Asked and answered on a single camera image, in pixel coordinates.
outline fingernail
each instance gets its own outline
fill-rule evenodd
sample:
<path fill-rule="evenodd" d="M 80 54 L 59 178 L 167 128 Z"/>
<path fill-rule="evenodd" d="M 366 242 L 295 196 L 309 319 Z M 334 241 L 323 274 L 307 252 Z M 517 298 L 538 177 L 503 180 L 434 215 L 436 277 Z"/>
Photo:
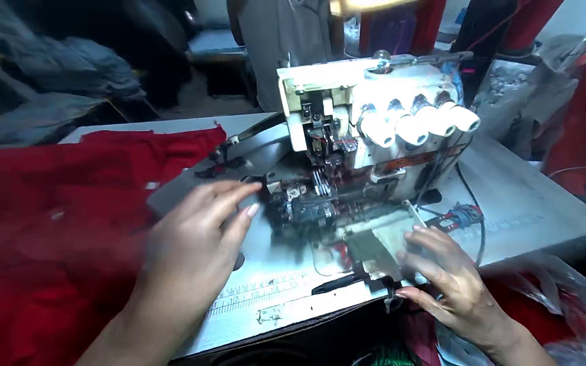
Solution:
<path fill-rule="evenodd" d="M 248 208 L 248 211 L 246 211 L 246 214 L 248 215 L 249 218 L 254 218 L 257 211 L 259 211 L 259 204 L 258 203 L 253 203 Z"/>

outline measuring tape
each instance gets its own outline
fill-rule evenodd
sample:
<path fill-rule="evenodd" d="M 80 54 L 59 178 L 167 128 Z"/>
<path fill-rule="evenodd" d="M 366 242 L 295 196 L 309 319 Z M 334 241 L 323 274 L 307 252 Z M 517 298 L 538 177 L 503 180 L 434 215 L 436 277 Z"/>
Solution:
<path fill-rule="evenodd" d="M 206 319 L 280 298 L 306 285 L 305 276 L 304 272 L 295 271 L 263 281 L 226 286 L 210 307 Z"/>

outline white wall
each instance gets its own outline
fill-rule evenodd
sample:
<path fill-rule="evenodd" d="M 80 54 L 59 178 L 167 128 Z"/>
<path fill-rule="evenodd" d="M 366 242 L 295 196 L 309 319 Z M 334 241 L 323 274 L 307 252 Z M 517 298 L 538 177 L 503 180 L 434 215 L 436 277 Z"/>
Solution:
<path fill-rule="evenodd" d="M 562 34 L 586 36 L 586 0 L 565 0 L 537 39 L 543 40 Z"/>

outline machine brand label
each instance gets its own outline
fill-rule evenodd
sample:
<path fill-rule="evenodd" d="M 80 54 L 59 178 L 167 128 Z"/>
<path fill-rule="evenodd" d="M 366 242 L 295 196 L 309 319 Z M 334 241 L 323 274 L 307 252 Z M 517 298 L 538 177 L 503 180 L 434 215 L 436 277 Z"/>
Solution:
<path fill-rule="evenodd" d="M 454 146 L 451 151 L 449 152 L 449 157 L 456 156 L 460 154 L 460 151 L 467 146 L 467 144 L 460 144 Z M 386 164 L 385 171 L 403 168 L 403 167 L 410 167 L 412 165 L 422 165 L 426 163 L 430 163 L 435 159 L 435 154 L 437 151 L 430 151 L 425 152 L 424 154 L 418 154 L 413 156 L 404 156 L 403 158 L 399 158 L 397 160 L 392 160 Z"/>

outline white table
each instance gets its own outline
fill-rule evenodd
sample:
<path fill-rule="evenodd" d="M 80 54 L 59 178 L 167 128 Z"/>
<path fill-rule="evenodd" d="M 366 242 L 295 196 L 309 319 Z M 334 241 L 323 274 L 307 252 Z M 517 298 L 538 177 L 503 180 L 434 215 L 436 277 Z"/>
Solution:
<path fill-rule="evenodd" d="M 269 115 L 81 127 L 62 143 L 77 143 L 82 135 L 103 129 L 169 134 L 214 128 L 215 122 L 232 136 Z M 586 237 L 586 204 L 496 141 L 477 136 L 462 155 L 460 167 L 486 218 L 483 265 Z M 440 183 L 439 190 L 442 202 L 427 208 L 447 212 L 456 202 L 473 203 L 455 171 Z M 254 201 L 250 198 L 245 204 Z M 420 214 L 425 220 L 433 217 L 427 212 Z M 259 213 L 241 249 L 245 264 L 232 273 L 198 337 L 178 355 L 218 349 L 250 337 L 266 337 L 266 332 L 328 317 L 385 295 L 384 291 L 371 293 L 364 283 L 357 283 L 309 296 L 312 287 L 332 278 L 315 271 L 310 248 L 272 245 L 270 235 L 270 225 Z M 475 259 L 481 243 L 479 225 L 455 230 L 451 235 Z"/>

